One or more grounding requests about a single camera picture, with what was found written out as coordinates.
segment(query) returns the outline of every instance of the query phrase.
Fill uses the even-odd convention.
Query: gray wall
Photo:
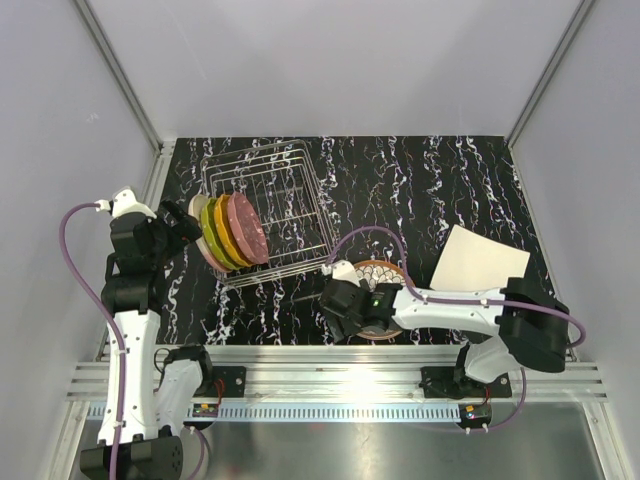
[[[0,2],[0,477],[43,473],[74,364],[104,321],[65,269],[71,206],[141,185],[151,150],[68,0]],[[100,289],[108,217],[71,222]]]
[[[172,136],[506,135],[578,0],[90,0]]]
[[[640,3],[601,1],[514,154],[640,475]]]

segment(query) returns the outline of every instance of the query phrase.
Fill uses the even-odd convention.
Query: marble countertop
[[[200,163],[222,152],[282,138],[179,139],[163,199],[186,208],[202,189]],[[453,225],[531,252],[526,276],[552,293],[517,172],[502,137],[304,138],[339,236],[363,225],[395,231],[409,273],[427,287]],[[391,240],[376,232],[348,242],[342,258],[397,263]],[[319,272],[241,289],[222,285],[195,245],[167,269],[168,294],[158,343],[234,345],[332,344],[318,305]],[[376,343],[457,343],[461,334],[407,331]],[[350,344],[371,343],[353,338]]]

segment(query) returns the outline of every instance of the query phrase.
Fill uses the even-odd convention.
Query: yellow plate
[[[227,217],[227,204],[231,195],[220,195],[216,200],[216,206],[213,208],[213,219],[216,223],[216,232],[222,240],[222,246],[227,251],[231,259],[238,265],[243,267],[250,267],[253,265],[247,257],[240,251],[240,247],[233,238],[231,232],[231,225],[229,225],[229,217]]]
[[[216,257],[222,265],[230,270],[238,270],[240,265],[235,263],[231,257],[227,255],[227,252],[224,251],[220,237],[218,237],[216,229],[213,228],[213,208],[215,203],[215,198],[210,198],[200,213],[202,236],[204,237],[205,242],[207,242],[207,246],[209,247],[209,250],[211,250],[211,253],[213,253],[213,256]]]

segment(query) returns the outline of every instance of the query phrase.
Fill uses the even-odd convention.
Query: rack wire
[[[265,265],[228,274],[226,285],[243,287],[319,268],[336,243],[326,202],[306,144],[291,140],[206,157],[204,194],[241,192],[254,206],[269,248]]]

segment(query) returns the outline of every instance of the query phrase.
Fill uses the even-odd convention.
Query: dish rack
[[[291,140],[202,160],[203,193],[241,192],[254,206],[267,238],[269,260],[231,273],[225,285],[244,287],[320,268],[336,243],[306,144]]]

